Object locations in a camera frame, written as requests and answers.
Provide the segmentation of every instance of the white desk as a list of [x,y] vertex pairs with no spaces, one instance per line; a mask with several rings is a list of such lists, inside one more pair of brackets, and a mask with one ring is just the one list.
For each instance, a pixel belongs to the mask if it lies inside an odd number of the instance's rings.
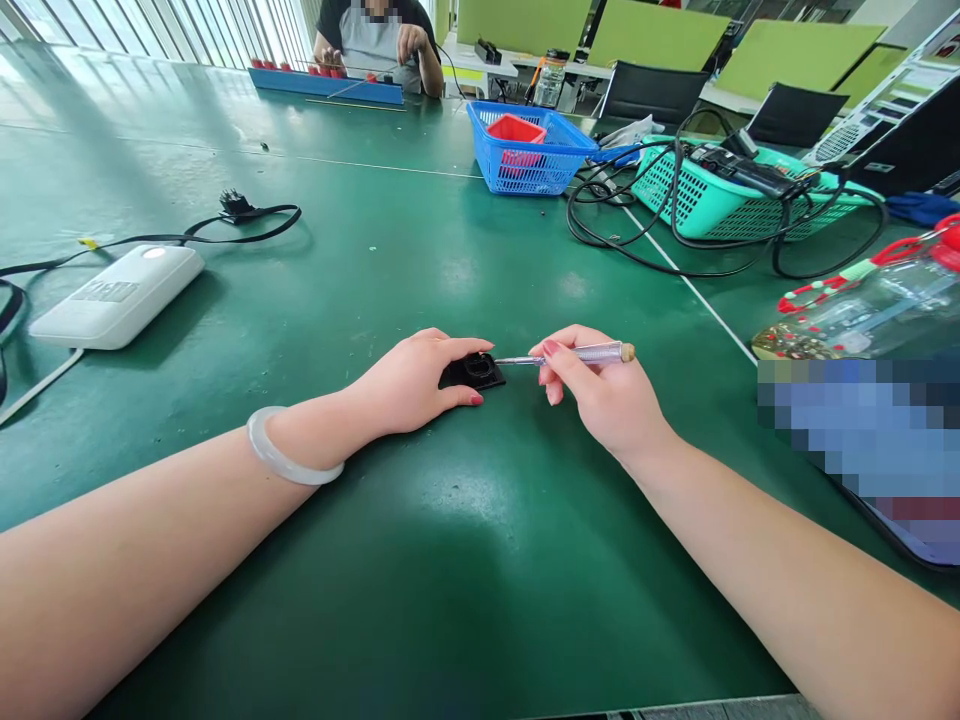
[[[481,85],[478,84],[481,83],[484,94],[487,92],[487,82],[490,77],[516,80],[519,75],[518,67],[535,68],[540,62],[540,57],[537,55],[518,53],[512,50],[501,50],[500,53],[503,57],[500,64],[487,65],[477,57],[473,45],[461,43],[457,40],[457,34],[455,32],[447,35],[446,40],[443,41],[443,49],[447,51],[450,58],[447,58],[446,55],[441,53],[441,66],[444,68],[450,67],[450,60],[452,59],[453,67],[456,70],[465,71],[461,74],[469,78],[468,82],[470,87],[481,87]],[[612,68],[577,62],[568,62],[566,71],[571,75],[599,80],[609,80],[613,74]],[[453,73],[450,73],[448,77],[445,72],[444,77],[451,85],[449,90],[455,91],[455,87],[453,87]]]
[[[729,90],[721,90],[712,82],[703,86],[700,93],[700,99],[712,105],[718,105],[725,110],[738,113],[740,115],[749,115],[753,117],[760,111],[763,100],[754,100],[753,98],[737,95]],[[850,114],[850,108],[841,108],[838,118],[845,118]]]
[[[469,81],[470,86],[481,87],[484,95],[487,93],[487,82],[489,77],[500,77],[516,80],[517,76],[519,75],[519,71],[517,70],[518,67],[535,68],[540,62],[540,58],[536,55],[530,55],[529,53],[518,53],[512,50],[501,50],[500,52],[503,58],[500,64],[487,65],[477,57],[477,54],[473,50],[473,45],[467,45],[465,43],[458,42],[457,34],[453,32],[447,35],[447,39],[443,43],[443,49],[450,54],[451,58],[453,58],[454,67],[457,70],[462,69],[472,73],[472,79]],[[445,55],[443,56],[443,66],[450,66],[450,61]],[[568,62],[566,71],[571,75],[578,75],[581,78],[597,80],[609,80],[613,75],[613,68],[577,62]],[[444,76],[447,82],[451,84],[449,90],[452,90],[453,94],[455,95],[456,88],[453,87],[452,74],[450,77],[447,77],[445,73]],[[736,93],[729,92],[728,90],[721,90],[714,85],[713,82],[709,82],[704,85],[703,91],[700,93],[700,99],[713,105],[722,107],[725,110],[730,110],[731,112],[735,112],[740,115],[749,115],[750,117],[756,115],[760,110],[760,106],[763,105],[762,100],[754,100],[753,98],[737,95]],[[841,109],[840,114],[837,116],[838,121],[849,114],[849,108]]]
[[[446,54],[440,53],[440,67],[443,70],[444,85],[447,97],[456,97],[459,92],[456,89],[456,82],[468,87],[478,88],[486,97],[491,77],[506,78],[516,80],[519,75],[517,68],[506,58],[499,65],[488,65],[477,57],[473,50],[473,45],[465,45],[457,42],[457,34],[450,33],[447,39],[443,41],[443,49]],[[448,72],[453,61],[453,69],[457,71],[456,77],[453,72]]]

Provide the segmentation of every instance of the green plastic basket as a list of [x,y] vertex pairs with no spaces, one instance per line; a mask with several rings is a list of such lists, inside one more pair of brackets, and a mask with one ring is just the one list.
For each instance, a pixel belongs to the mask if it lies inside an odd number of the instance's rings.
[[[672,139],[673,137],[669,135],[648,135],[644,138],[644,142]],[[687,142],[710,141],[689,140]],[[640,161],[638,174],[661,152],[663,152],[661,147],[647,148],[643,160]],[[800,177],[810,171],[810,168],[800,160],[769,148],[760,148],[760,155],[756,161],[765,165],[776,165],[792,178]],[[670,191],[674,162],[674,153],[671,150],[631,188],[633,194],[654,212]],[[819,182],[816,182],[810,191],[814,209],[823,206],[839,184],[836,175],[831,173],[820,173],[815,180]],[[880,202],[884,200],[882,195],[862,185],[848,182],[847,187],[869,193]],[[804,211],[807,209],[803,201],[798,204]],[[802,240],[856,208],[870,204],[869,200],[856,195],[841,195],[833,207],[823,215],[787,233],[787,240]],[[664,210],[664,217],[667,219],[670,217],[670,207],[671,203],[668,202]],[[677,195],[677,229],[685,237],[695,240],[752,240],[764,237],[776,232],[782,212],[783,208],[779,201],[771,200],[758,190],[717,177],[690,160],[683,161]]]

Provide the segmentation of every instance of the white power bank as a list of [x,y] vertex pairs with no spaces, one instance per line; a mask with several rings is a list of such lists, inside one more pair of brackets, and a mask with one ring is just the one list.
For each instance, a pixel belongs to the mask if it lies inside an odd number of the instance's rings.
[[64,347],[118,350],[201,270],[195,250],[140,245],[36,320],[30,334]]

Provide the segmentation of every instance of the red cap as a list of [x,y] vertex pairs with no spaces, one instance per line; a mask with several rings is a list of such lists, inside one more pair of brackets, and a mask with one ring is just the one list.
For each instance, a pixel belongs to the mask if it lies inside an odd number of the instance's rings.
[[930,248],[930,257],[945,268],[960,272],[960,215],[951,215],[937,223],[943,230],[937,244]]

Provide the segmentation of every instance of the red container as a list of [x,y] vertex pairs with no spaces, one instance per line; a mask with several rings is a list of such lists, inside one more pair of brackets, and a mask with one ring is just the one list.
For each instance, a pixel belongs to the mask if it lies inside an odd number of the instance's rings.
[[[496,122],[487,125],[487,132],[500,140],[525,142],[533,145],[543,145],[543,140],[547,136],[546,128],[510,113],[505,113]],[[519,178],[523,174],[523,168],[532,167],[542,158],[543,155],[540,153],[504,150],[500,177]]]
[[487,126],[487,132],[495,138],[501,140],[512,140],[514,142],[532,142],[538,145],[543,144],[543,139],[547,136],[547,129],[532,122],[527,122],[516,115],[505,113],[496,122]]

